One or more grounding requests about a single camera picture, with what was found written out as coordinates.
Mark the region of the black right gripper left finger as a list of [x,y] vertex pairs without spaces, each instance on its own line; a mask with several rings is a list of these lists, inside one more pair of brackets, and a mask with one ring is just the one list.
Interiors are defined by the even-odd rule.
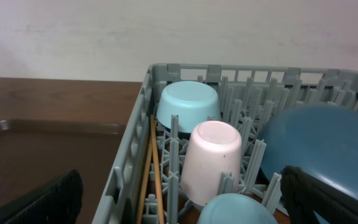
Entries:
[[83,181],[78,170],[37,187],[0,207],[0,224],[75,223],[82,208]]

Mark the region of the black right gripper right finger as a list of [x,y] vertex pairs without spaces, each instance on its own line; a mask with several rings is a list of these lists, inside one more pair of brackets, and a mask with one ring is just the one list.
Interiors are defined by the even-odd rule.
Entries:
[[292,223],[358,223],[358,200],[303,172],[286,166],[281,171],[284,207]]

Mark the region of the dark blue plate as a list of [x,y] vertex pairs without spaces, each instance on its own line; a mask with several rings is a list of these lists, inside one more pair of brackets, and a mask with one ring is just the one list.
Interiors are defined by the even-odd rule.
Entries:
[[358,112],[299,106],[273,117],[257,137],[267,145],[261,163],[265,175],[299,167],[358,200]]

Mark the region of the light blue cup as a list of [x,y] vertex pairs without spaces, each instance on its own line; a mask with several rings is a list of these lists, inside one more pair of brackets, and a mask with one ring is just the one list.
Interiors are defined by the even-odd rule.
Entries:
[[241,194],[221,194],[202,209],[197,224],[277,224],[258,201]]

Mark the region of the wooden chopstick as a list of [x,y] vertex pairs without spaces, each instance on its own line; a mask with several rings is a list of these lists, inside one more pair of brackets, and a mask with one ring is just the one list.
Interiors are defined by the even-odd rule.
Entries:
[[163,211],[163,196],[162,196],[162,183],[160,176],[160,164],[158,160],[158,148],[157,148],[157,138],[155,132],[155,118],[154,115],[150,115],[150,135],[152,143],[152,157],[154,162],[154,172],[155,172],[155,194],[157,197],[157,208],[158,208],[158,221],[159,224],[165,223],[164,211]]
[[151,158],[152,158],[152,140],[149,139],[149,146],[148,146],[148,150],[147,150],[147,157],[145,160],[144,173],[142,176],[142,185],[141,185],[140,194],[139,194],[139,203],[138,203],[137,213],[136,213],[136,221],[135,221],[136,224],[142,223],[142,216],[143,216],[143,209],[144,209],[144,204],[145,204],[147,184],[149,181]]

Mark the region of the pink cup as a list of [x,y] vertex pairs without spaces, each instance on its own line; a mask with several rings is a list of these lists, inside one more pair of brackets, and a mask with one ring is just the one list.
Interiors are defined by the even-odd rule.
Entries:
[[231,173],[231,192],[239,188],[242,137],[222,121],[205,121],[191,133],[181,172],[180,185],[195,204],[205,206],[217,196],[221,174]]

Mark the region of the light blue bowl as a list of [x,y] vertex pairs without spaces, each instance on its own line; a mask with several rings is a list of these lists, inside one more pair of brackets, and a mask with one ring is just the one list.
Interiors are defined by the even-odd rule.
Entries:
[[171,118],[178,116],[178,130],[191,133],[197,124],[209,117],[221,119],[217,91],[207,84],[181,81],[167,85],[161,94],[157,119],[166,128],[171,128]]

